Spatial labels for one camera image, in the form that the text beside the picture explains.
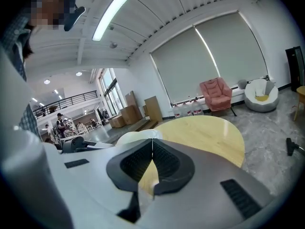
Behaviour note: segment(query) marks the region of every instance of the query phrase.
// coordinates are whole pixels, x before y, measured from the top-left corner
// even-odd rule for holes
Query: fluorescent light
[[[102,36],[104,32],[106,31],[109,23],[114,18],[115,14],[119,11],[121,6],[126,2],[127,0],[113,0],[111,4],[109,5],[106,12],[103,14],[99,25],[97,26],[95,33],[93,35],[92,40],[93,41],[100,41],[102,39]]]
[[[216,71],[217,71],[217,73],[218,73],[218,76],[220,77],[218,67],[217,67],[216,62],[215,62],[215,59],[214,59],[214,57],[213,57],[213,55],[212,55],[212,53],[211,53],[211,51],[210,51],[210,49],[209,49],[209,47],[208,47],[208,44],[206,44],[206,42],[205,42],[205,40],[203,39],[202,35],[199,33],[199,31],[198,31],[196,28],[195,28],[195,31],[197,32],[197,34],[200,36],[201,40],[202,40],[203,43],[205,44],[205,47],[207,48],[207,50],[208,50],[208,52],[209,52],[209,54],[210,54],[210,56],[211,56],[211,58],[212,58],[212,61],[213,61],[213,63],[214,63],[214,66],[215,66],[215,68],[216,68]]]

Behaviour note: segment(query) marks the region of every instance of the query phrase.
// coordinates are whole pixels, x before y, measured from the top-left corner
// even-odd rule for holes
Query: gray window shade
[[[229,86],[241,79],[249,81],[268,75],[257,41],[238,13],[218,17],[196,28]]]
[[[152,53],[172,103],[202,95],[199,83],[218,77],[208,50],[191,28]]]

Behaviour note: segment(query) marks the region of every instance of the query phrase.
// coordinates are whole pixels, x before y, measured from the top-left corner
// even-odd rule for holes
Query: railing
[[[84,93],[84,94],[79,94],[73,97],[68,97],[62,100],[59,100],[57,102],[48,104],[44,107],[40,107],[36,110],[33,110],[34,115],[36,116],[37,119],[40,119],[46,115],[52,114],[55,111],[58,111],[60,109],[67,108],[69,106],[72,106],[74,104],[79,104],[81,102],[85,102],[87,100],[97,98],[97,93],[96,91]]]

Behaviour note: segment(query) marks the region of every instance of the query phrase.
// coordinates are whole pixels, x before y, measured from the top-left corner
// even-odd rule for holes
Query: round table
[[[297,112],[299,111],[300,103],[304,104],[304,113],[305,113],[305,86],[300,86],[297,88],[296,92],[299,94],[299,104],[297,105],[297,110],[295,112],[295,118],[296,120]]]
[[[227,120],[209,115],[190,116],[171,120],[155,129],[162,133],[163,140],[217,154],[238,167],[244,161],[243,137]],[[139,186],[153,195],[153,186],[158,182],[158,172],[152,161]]]

